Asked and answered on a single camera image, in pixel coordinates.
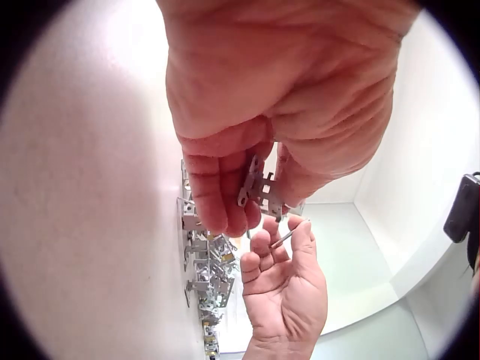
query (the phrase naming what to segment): finger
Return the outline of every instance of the finger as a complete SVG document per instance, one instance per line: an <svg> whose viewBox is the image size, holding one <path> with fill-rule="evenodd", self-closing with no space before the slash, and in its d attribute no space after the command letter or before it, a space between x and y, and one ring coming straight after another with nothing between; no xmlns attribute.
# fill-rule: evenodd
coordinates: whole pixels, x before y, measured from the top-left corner
<svg viewBox="0 0 480 360"><path fill-rule="evenodd" d="M240 258L241 280L247 284L260 276L260 257L254 252L246 252Z"/></svg>
<svg viewBox="0 0 480 360"><path fill-rule="evenodd" d="M227 212L220 191L220 168L217 158L183 155L195 208L202 224L221 234L228 225Z"/></svg>
<svg viewBox="0 0 480 360"><path fill-rule="evenodd" d="M314 242L311 237L312 224L302 221L293 231L292 235L292 266L299 276L304 276L309 269L318 266Z"/></svg>
<svg viewBox="0 0 480 360"><path fill-rule="evenodd" d="M287 284L291 276L291 264L283 262L263 271L255 281L245 283L243 295L264 294L273 290L280 290Z"/></svg>
<svg viewBox="0 0 480 360"><path fill-rule="evenodd" d="M259 230L250 241L250 250L260 257L260 270L265 271L275 263L270 252L270 234L268 231Z"/></svg>
<svg viewBox="0 0 480 360"><path fill-rule="evenodd" d="M275 221L274 217L265 216L263 228L266 231L268 231L268 233L270 234L270 245L280 240L280 233L278 232L278 223ZM270 251L271 251L274 263L282 263L290 259L287 253L287 250L283 245L273 250L270 249Z"/></svg>
<svg viewBox="0 0 480 360"><path fill-rule="evenodd" d="M247 217L247 224L249 229L256 228L262 220L262 214L260 213L260 207L258 204L249 200L245 205L245 216Z"/></svg>
<svg viewBox="0 0 480 360"><path fill-rule="evenodd" d="M298 215L291 215L288 218L288 229L293 230L295 229L298 225L300 225L305 219L301 216ZM315 251L315 258L317 257L317 243L315 239L315 235L313 234L312 231L310 231L310 241L311 245L313 246L313 249Z"/></svg>

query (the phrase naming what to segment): white surface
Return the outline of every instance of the white surface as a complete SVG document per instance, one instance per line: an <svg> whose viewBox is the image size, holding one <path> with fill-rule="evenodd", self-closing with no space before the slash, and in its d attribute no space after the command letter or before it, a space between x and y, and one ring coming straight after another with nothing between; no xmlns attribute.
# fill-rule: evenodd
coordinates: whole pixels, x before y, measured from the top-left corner
<svg viewBox="0 0 480 360"><path fill-rule="evenodd" d="M1 265L53 359L204 359L183 294L167 50L154 1L76 1L1 114Z"/></svg>
<svg viewBox="0 0 480 360"><path fill-rule="evenodd" d="M275 174L276 167L276 143L270 156L265 161L264 173L273 172ZM360 169L348 176L334 180L317 190L307 200L307 204L331 204L331 203L352 203L355 194L360 186L363 173L366 168Z"/></svg>
<svg viewBox="0 0 480 360"><path fill-rule="evenodd" d="M318 262L327 281L329 310L324 334L360 321L398 300L382 253L353 204L307 204L303 215L312 222ZM288 232L286 223L280 223L282 235ZM290 242L285 246L291 255ZM249 241L243 238L239 256L248 250ZM241 294L238 278L224 322L219 326L222 352L244 351L252 336Z"/></svg>
<svg viewBox="0 0 480 360"><path fill-rule="evenodd" d="M355 197L393 273L444 220L461 176L480 167L478 99L463 58L422 12L402 45L390 124Z"/></svg>
<svg viewBox="0 0 480 360"><path fill-rule="evenodd" d="M432 276L407 295L425 347L435 359L464 316L472 271L467 261L467 242L453 245Z"/></svg>
<svg viewBox="0 0 480 360"><path fill-rule="evenodd" d="M221 354L241 360L243 353ZM405 301L334 333L322 335L312 360L427 360L415 320Z"/></svg>

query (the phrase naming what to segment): metal pin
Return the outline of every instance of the metal pin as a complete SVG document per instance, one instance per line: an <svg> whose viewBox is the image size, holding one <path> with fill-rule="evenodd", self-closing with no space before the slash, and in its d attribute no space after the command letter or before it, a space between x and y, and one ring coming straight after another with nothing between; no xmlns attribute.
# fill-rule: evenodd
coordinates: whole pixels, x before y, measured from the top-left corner
<svg viewBox="0 0 480 360"><path fill-rule="evenodd" d="M288 234L284 235L279 241L277 241L277 242L273 243L272 245L270 245L270 248L271 248L271 249L279 248L286 239L288 239L289 237L291 237L291 236L293 235L293 232L297 229L297 227L298 227L298 225L297 225L292 231L290 231Z"/></svg>

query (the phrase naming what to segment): black object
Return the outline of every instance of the black object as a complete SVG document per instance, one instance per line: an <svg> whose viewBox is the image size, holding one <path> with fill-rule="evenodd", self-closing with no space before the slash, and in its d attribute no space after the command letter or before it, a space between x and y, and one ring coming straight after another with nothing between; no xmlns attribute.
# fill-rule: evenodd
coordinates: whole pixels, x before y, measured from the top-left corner
<svg viewBox="0 0 480 360"><path fill-rule="evenodd" d="M2 27L0 31L0 49L2 51L0 56L0 106L3 104L8 88L27 50L54 15L69 2L69 0L17 0L5 1L2 4L0 11ZM455 41L478 83L480 1L418 0L418 2L430 11ZM0 333L2 334L0 359L47 359L22 325L9 299L2 276L0 276ZM471 303L461 330L454 337L453 343L441 360L476 360L478 358L479 296L477 294Z"/></svg>
<svg viewBox="0 0 480 360"><path fill-rule="evenodd" d="M464 175L444 225L445 233L454 243L462 242L467 233L479 228L479 199L480 180Z"/></svg>
<svg viewBox="0 0 480 360"><path fill-rule="evenodd" d="M456 244L467 242L467 258L470 267L475 267L479 250L480 228L480 172L463 176L452 209L444 225L444 232Z"/></svg>

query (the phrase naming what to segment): metal bracket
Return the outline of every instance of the metal bracket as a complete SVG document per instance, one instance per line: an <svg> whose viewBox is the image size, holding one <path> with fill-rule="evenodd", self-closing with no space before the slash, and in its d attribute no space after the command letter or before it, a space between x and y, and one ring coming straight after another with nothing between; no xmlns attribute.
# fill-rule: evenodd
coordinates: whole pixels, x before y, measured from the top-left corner
<svg viewBox="0 0 480 360"><path fill-rule="evenodd" d="M245 182L240 189L237 204L245 207L247 201L253 200L260 206L260 211L276 218L277 222L282 219L283 201L280 200L276 191L276 182L272 180L273 173L268 173L264 179L264 174L260 170L261 161L257 155L254 155L250 167L245 177ZM264 205L264 200L268 200L267 206Z"/></svg>

